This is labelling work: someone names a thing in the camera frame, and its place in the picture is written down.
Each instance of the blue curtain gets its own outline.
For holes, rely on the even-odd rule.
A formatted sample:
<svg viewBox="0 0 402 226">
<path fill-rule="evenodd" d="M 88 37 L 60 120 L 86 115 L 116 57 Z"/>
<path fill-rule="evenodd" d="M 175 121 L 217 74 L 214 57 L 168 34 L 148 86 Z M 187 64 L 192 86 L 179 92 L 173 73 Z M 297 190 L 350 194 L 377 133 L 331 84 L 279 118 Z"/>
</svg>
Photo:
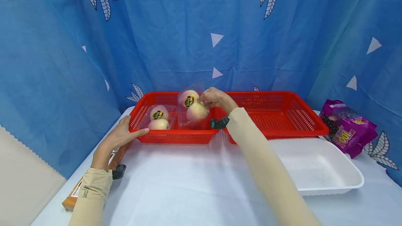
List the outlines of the blue curtain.
<svg viewBox="0 0 402 226">
<path fill-rule="evenodd" d="M 401 5 L 0 0 L 0 122 L 68 178 L 142 93 L 193 82 L 289 90 L 315 109 L 343 100 L 376 123 L 381 136 L 366 151 L 402 184 Z M 75 132 L 83 128 L 85 135 Z"/>
</svg>

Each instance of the human hand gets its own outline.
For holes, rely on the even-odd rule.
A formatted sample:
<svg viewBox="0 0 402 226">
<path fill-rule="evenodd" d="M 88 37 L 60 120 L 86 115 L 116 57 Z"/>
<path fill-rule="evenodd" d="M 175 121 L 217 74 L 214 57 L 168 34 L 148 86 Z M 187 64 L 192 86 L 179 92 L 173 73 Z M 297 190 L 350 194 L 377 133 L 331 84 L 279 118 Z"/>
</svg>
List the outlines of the human hand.
<svg viewBox="0 0 402 226">
<path fill-rule="evenodd" d="M 199 97 L 198 101 L 205 102 L 208 108 L 221 107 L 227 114 L 230 114 L 233 109 L 239 107 L 236 102 L 230 96 L 228 96 L 228 94 L 214 87 L 204 91 L 204 93 Z"/>
<path fill-rule="evenodd" d="M 107 171 L 109 158 L 113 149 L 124 146 L 135 138 L 147 134 L 150 131 L 149 128 L 145 128 L 131 133 L 128 131 L 129 123 L 130 116 L 127 115 L 119 121 L 117 126 L 99 144 L 94 152 L 91 168 Z"/>
<path fill-rule="evenodd" d="M 113 150 L 124 146 L 135 138 L 143 136 L 150 131 L 149 128 L 145 128 L 131 133 L 128 131 L 130 118 L 129 115 L 123 117 L 117 126 L 108 134 L 108 136 L 106 136 L 102 143 L 108 145 Z"/>
</svg>

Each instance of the beige arm sleeve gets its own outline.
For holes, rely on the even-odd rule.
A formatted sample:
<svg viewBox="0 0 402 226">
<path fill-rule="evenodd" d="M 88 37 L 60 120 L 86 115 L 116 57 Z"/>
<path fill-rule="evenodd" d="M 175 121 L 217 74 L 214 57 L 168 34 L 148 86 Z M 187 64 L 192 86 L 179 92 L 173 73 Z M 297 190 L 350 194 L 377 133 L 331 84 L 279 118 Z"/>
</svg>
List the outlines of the beige arm sleeve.
<svg viewBox="0 0 402 226">
<path fill-rule="evenodd" d="M 69 226 L 102 226 L 103 206 L 112 185 L 112 171 L 89 168 L 82 178 Z"/>
<path fill-rule="evenodd" d="M 322 225 L 304 202 L 285 166 L 244 108 L 235 108 L 226 126 L 239 145 L 257 187 L 281 226 Z"/>
</svg>

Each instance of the cardboard box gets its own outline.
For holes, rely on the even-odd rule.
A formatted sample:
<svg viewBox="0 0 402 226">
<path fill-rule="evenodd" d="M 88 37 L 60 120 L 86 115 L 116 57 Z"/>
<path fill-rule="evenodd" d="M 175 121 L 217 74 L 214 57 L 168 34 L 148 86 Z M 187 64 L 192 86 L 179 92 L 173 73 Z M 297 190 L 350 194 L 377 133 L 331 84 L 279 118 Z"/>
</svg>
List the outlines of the cardboard box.
<svg viewBox="0 0 402 226">
<path fill-rule="evenodd" d="M 117 165 L 119 165 L 121 159 L 123 158 L 128 147 L 130 146 L 130 144 L 131 144 L 131 142 L 128 144 L 125 144 L 124 146 L 122 146 L 118 149 L 113 150 L 112 154 L 110 155 L 110 159 L 109 159 L 109 169 L 110 170 L 116 170 Z M 61 204 L 63 204 L 66 211 L 74 210 L 74 206 L 75 206 L 75 204 L 77 202 L 77 198 L 78 198 L 78 193 L 80 192 L 81 181 L 82 181 L 82 178 L 74 186 L 74 189 L 70 192 L 68 197 L 61 203 Z"/>
</svg>

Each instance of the red plastic basket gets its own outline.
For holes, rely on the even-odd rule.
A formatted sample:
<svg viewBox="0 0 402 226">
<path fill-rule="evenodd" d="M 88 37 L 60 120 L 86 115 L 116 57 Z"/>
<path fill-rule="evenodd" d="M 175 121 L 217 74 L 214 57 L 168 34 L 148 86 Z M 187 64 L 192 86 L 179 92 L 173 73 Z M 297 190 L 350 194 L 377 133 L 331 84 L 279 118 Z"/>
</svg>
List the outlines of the red plastic basket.
<svg viewBox="0 0 402 226">
<path fill-rule="evenodd" d="M 326 135 L 328 127 L 296 93 L 289 91 L 227 92 L 244 107 L 267 139 L 302 138 Z M 226 116 L 219 109 L 218 118 Z"/>
<path fill-rule="evenodd" d="M 129 131 L 137 131 L 138 126 L 150 106 L 155 104 L 177 106 L 177 95 L 180 92 L 150 92 L 146 93 L 135 105 L 130 113 L 131 120 Z M 172 143 L 172 144 L 208 144 L 211 137 L 218 133 L 218 130 L 211 128 L 209 120 L 219 115 L 219 109 L 212 108 L 209 117 L 199 126 L 199 130 L 180 130 L 177 124 L 177 117 L 170 130 L 151 130 L 148 134 L 138 137 L 142 143 Z"/>
</svg>

